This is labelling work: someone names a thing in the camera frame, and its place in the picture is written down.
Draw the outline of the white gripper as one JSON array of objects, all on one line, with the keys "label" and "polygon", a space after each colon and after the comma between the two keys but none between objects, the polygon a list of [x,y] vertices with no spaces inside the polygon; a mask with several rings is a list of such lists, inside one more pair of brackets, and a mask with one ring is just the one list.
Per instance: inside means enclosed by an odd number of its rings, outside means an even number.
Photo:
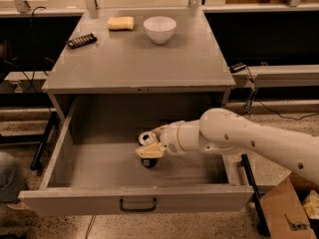
[{"label": "white gripper", "polygon": [[161,158],[165,151],[172,155],[180,155],[200,150],[198,120],[181,120],[169,125],[161,125],[153,128],[151,133],[165,148],[159,142],[140,146],[136,149],[140,158]]}]

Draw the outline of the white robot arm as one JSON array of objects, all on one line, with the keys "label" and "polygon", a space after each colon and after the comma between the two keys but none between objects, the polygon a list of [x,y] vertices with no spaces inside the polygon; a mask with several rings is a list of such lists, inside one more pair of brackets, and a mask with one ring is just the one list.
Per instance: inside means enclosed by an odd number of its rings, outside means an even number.
[{"label": "white robot arm", "polygon": [[136,154],[141,158],[161,158],[166,153],[227,153],[239,147],[319,184],[318,136],[262,125],[225,109],[211,109],[200,119],[145,131],[139,142]]}]

